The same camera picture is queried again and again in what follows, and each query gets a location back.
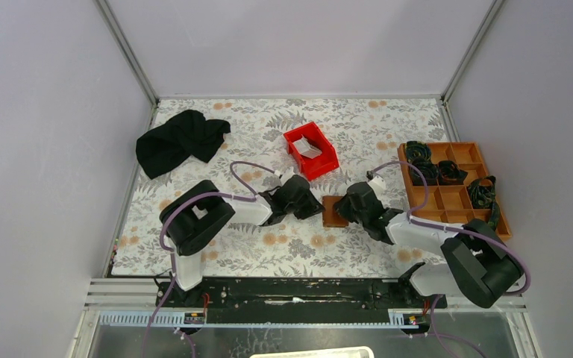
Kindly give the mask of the brown leather card holder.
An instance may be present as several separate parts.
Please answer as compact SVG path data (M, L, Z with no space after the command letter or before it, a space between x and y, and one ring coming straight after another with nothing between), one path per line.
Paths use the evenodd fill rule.
M324 228L347 227L349 222L334 209L334 205L342 199L338 195L325 195L322 197L324 211L322 213L322 226Z

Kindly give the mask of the stack of credit cards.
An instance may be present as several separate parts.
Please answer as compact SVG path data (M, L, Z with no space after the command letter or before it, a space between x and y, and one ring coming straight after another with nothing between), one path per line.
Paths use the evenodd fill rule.
M322 150L311 144L305 137L294 141L292 144L303 158L314 159L322 155Z

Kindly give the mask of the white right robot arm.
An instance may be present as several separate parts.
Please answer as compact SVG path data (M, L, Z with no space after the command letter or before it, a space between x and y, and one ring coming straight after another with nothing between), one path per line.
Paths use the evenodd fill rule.
M442 258L442 263L417 263L402 274L405 282L398 287L398 297L405 306L417 307L427 296L462 295L478 307L490 308L526 275L486 222L447 224L417 218L385 207L380 194L373 181L353 184L334 204L334 212L360 224L375 241Z

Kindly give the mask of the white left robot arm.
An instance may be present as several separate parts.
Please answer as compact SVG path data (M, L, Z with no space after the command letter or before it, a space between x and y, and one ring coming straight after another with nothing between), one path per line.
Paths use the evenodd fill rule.
M160 213L160 243L172 253L173 297L185 307L199 302L201 252L228 224L265 227L280 224L288 215L305 220L323 212L310 183L300 175L251 197L222 192L211 180L197 183Z

